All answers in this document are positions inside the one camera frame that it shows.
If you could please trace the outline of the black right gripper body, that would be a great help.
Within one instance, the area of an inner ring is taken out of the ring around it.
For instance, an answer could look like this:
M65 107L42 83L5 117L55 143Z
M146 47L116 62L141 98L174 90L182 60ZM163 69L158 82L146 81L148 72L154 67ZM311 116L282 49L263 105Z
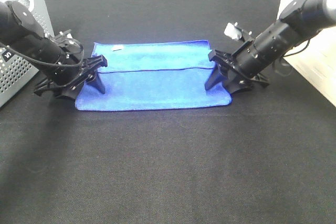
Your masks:
M250 91L253 89L254 84L259 84L263 88L269 86L268 78L261 73L252 77L244 75L241 70L238 69L235 57L229 53L223 52L223 60L217 64L220 65L222 73L226 76L226 79L221 82L221 85L230 94Z

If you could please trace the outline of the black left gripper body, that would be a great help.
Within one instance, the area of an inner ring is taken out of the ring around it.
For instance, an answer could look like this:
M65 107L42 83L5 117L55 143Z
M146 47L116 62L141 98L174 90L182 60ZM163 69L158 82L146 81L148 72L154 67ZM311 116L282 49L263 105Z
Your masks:
M97 72L98 68L88 67L88 59L84 59L78 67L70 67L53 75L47 75L36 84L34 94L41 96L46 91L51 91L55 98L75 99L83 88L88 75Z

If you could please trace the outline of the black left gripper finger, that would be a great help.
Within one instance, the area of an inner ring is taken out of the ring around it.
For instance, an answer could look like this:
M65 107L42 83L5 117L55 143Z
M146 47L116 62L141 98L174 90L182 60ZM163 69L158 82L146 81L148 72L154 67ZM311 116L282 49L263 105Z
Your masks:
M107 67L108 61L104 55L92 56L88 58L88 67L90 68L100 68Z
M87 85L95 88L101 94L105 94L106 92L105 86L102 83L100 76L97 72L94 72L93 74L88 75L88 79L86 80L86 83Z

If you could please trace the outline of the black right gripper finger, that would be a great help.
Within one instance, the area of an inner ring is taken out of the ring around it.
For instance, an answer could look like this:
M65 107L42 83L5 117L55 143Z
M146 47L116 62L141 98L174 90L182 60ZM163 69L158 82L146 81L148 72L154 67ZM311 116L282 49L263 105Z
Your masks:
M215 64L211 74L204 84L204 88L206 91L212 89L217 84L223 82L226 79L226 76L222 73L221 66L219 64Z
M208 54L208 59L209 59L209 61L213 61L213 62L216 62L216 63L222 62L223 52L214 49Z

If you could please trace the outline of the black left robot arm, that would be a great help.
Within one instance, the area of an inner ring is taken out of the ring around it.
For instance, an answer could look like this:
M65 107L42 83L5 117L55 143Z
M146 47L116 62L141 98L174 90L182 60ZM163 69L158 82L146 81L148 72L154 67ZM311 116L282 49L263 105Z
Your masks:
M36 95L51 91L56 98L75 99L84 84L104 94L97 70L107 67L107 59L103 55L85 58L83 45L69 34L67 30L52 36L20 2L1 3L1 47L45 75L35 86Z

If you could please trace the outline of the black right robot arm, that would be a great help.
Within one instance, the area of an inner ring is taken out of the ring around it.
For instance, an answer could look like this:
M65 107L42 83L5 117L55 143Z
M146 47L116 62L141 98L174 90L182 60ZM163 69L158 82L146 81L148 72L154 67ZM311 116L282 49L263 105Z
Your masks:
M293 0L255 38L237 24L228 23L224 35L242 41L242 45L233 53L212 50L208 54L215 66L204 88L208 91L220 83L233 94L251 90L255 83L267 87L269 81L261 73L266 67L323 29L334 26L335 0Z

